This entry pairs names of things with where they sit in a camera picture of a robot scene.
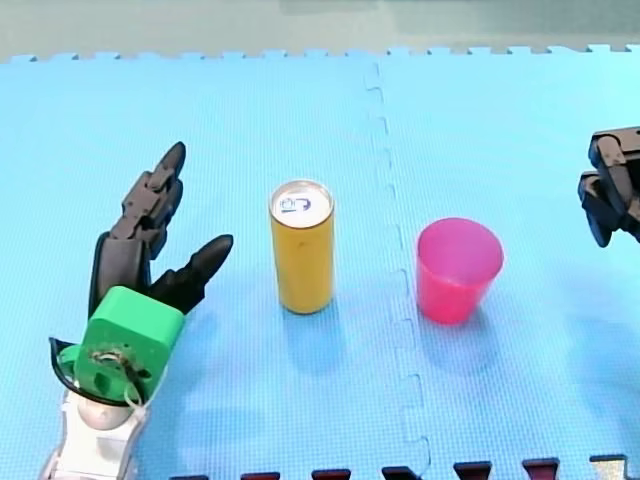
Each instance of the yellow can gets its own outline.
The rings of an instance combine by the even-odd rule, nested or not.
[[[271,196],[271,236],[282,305],[314,313],[333,296],[334,202],[310,180],[294,180]]]

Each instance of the pink plastic cup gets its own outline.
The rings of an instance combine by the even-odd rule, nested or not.
[[[503,263],[500,241],[483,225],[464,218],[432,223],[418,239],[420,311],[440,324],[467,321]]]

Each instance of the white cable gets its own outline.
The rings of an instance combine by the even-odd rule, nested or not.
[[[140,405],[139,403],[133,402],[131,400],[131,398],[129,397],[129,389],[128,388],[125,389],[125,391],[124,391],[124,401],[127,402],[127,405],[129,405],[129,407],[131,407],[133,409],[133,415],[135,415],[137,418],[140,419],[140,418],[142,418],[142,417],[144,417],[146,415],[147,409],[151,405],[151,402],[153,401],[153,399],[156,398],[156,395],[158,394],[158,391],[160,390],[160,387],[162,387],[162,384],[164,383],[165,378],[167,378],[167,372],[168,371],[169,371],[169,367],[167,366],[162,371],[162,376],[160,377],[160,381],[156,385],[156,388],[155,388],[154,392],[151,394],[151,397],[149,398],[147,403],[145,403],[144,405]]]

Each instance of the blue foam mat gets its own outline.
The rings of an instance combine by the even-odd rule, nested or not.
[[[96,237],[176,140],[185,195],[154,274],[217,234],[236,244],[180,339],[141,478],[445,480],[490,462],[516,480],[556,458],[582,480],[613,454],[640,475],[638,246],[597,248],[576,194],[590,135],[640,123],[640,57],[552,50],[1,65],[2,478],[34,478],[59,441],[47,336],[80,339]],[[309,318],[278,305],[267,215],[301,176],[337,201],[336,297]],[[460,329],[420,318],[412,293],[415,238],[450,215],[507,254]]]

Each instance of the can lid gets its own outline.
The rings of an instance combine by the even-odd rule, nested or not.
[[[271,196],[271,214],[291,228],[309,228],[324,222],[333,211],[329,191],[310,180],[294,180]]]

